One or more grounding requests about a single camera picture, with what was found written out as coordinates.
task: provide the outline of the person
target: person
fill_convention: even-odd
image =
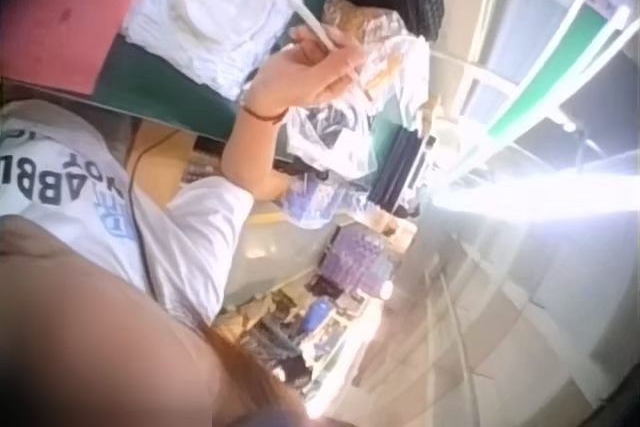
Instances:
[[[287,109],[342,95],[363,62],[357,42],[328,33],[330,53],[294,29],[251,84],[223,175],[165,210],[129,188],[82,118],[41,100],[5,106],[0,372],[3,413],[22,420],[0,424],[302,425],[297,394],[210,325]]]

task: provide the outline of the hand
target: hand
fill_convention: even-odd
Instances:
[[[271,57],[253,80],[245,99],[249,108],[277,115],[289,107],[333,100],[351,87],[348,74],[364,63],[364,50],[340,30],[325,28],[338,50],[327,52],[307,27],[292,29],[293,45]]]

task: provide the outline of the skin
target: skin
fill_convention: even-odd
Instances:
[[[340,32],[329,35],[340,48],[327,55],[306,29],[293,31],[294,46],[260,70],[247,106],[275,116],[344,93],[363,53]],[[260,192],[272,175],[278,128],[241,111],[224,176]],[[57,406],[61,425],[215,426],[245,412],[199,334],[19,217],[0,224],[0,361]]]

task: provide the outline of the pen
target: pen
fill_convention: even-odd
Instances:
[[[309,8],[305,5],[304,0],[286,0],[289,4],[289,7],[296,12],[302,20],[307,24],[309,29],[315,34],[318,40],[326,47],[329,52],[333,52],[337,50],[336,45],[331,41],[327,32],[322,27],[320,21],[316,18],[315,15],[309,10]],[[373,103],[373,99],[366,91],[366,89],[362,86],[360,82],[360,78],[358,75],[352,70],[349,72],[349,78],[355,82],[358,86],[358,90],[362,93],[362,95],[367,100],[367,104]]]

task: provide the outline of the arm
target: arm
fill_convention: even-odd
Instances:
[[[233,184],[255,193],[273,166],[279,123],[289,107],[317,104],[339,97],[351,87],[347,74],[364,60],[359,44],[337,29],[327,29],[339,46],[326,53],[306,28],[292,31],[294,45],[273,56],[258,72],[240,110],[222,156],[222,173]]]

